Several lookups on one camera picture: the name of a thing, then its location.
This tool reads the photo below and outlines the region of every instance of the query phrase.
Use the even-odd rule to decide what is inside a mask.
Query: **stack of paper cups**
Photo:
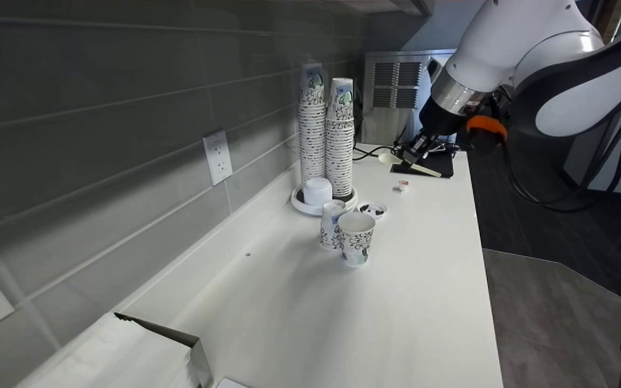
[[[354,193],[354,80],[333,77],[327,107],[326,174],[335,199]]]
[[[326,177],[326,87],[322,65],[305,65],[300,100],[302,179]]]

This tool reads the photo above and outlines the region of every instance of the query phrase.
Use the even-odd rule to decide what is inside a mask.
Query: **white cup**
[[[361,211],[347,211],[339,218],[337,227],[346,265],[365,265],[368,261],[375,220]]]
[[[341,200],[329,200],[323,205],[322,225],[319,225],[319,246],[326,250],[341,250],[339,241],[339,218],[347,211],[347,205]]]
[[[305,202],[308,208],[322,208],[333,200],[333,183],[327,179],[308,179],[305,183]]]

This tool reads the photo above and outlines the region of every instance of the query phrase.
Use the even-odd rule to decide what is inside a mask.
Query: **white countertop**
[[[316,249],[285,174],[120,311],[201,337],[215,379],[255,388],[502,386],[466,154],[452,179],[354,171],[388,205],[368,265]]]

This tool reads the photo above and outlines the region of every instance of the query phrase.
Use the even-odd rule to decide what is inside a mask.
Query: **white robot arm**
[[[546,136],[591,130],[621,107],[621,42],[601,45],[573,0],[485,0],[421,111],[422,138],[452,135],[501,85],[518,128]]]

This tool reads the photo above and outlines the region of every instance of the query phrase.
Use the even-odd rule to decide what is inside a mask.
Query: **floor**
[[[614,388],[621,298],[563,263],[485,250],[507,388]]]
[[[571,140],[514,136],[514,171],[544,199],[564,194],[569,183],[561,164],[569,145]],[[471,171],[485,249],[564,263],[621,296],[621,199],[606,199],[581,214],[546,211],[514,191],[502,154],[494,146],[474,146]]]

